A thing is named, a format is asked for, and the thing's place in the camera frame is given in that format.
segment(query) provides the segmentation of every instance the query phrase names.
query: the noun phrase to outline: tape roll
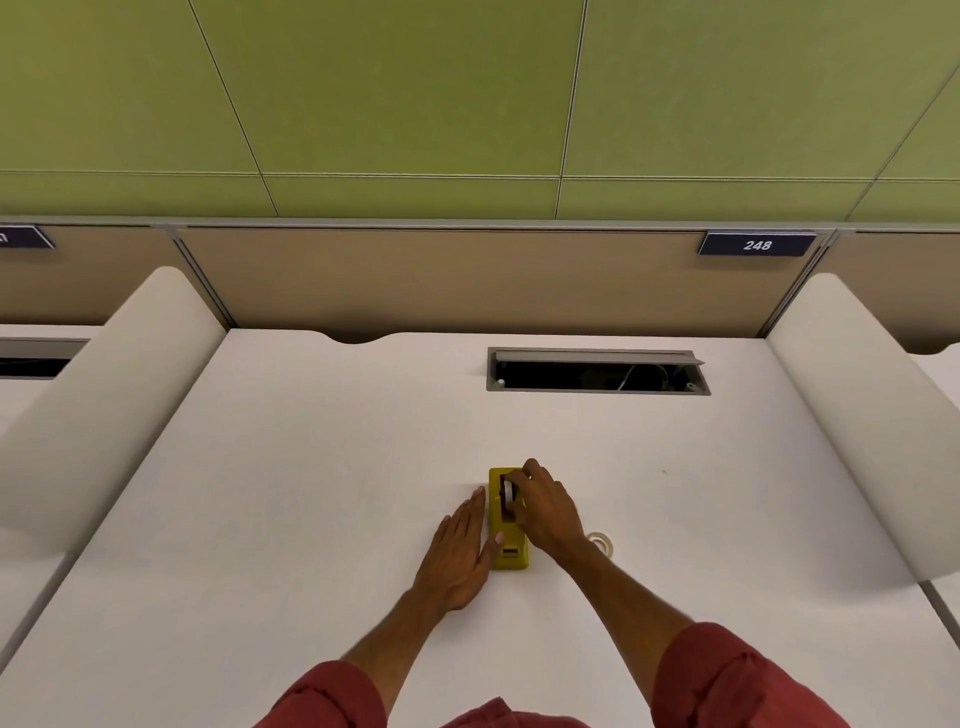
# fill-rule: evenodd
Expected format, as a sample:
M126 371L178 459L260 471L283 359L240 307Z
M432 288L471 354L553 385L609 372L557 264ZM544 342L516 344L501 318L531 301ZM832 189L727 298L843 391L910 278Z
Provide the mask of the tape roll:
M587 534L587 539L594 546L603 551L604 555L608 559L613 558L613 541L607 537L607 534L600 533L600 531L591 531Z

